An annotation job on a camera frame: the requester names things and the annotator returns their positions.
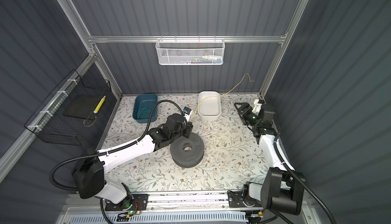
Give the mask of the grey perforated cable spool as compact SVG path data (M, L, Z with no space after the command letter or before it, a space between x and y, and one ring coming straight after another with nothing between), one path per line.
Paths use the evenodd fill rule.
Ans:
M182 136L170 145L171 157L181 168L197 166L203 160L204 152L204 141L195 133L191 133L189 138Z

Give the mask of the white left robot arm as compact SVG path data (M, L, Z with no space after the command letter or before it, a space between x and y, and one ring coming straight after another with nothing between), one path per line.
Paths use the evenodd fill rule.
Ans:
M181 137L189 137L192 131L191 115L173 114L165 124L150 129L143 139L135 139L119 146L99 150L102 156L77 161L72 177L81 199L92 197L106 199L114 204L131 200L131 193L124 184L105 178L115 167L129 163L134 158L167 147Z

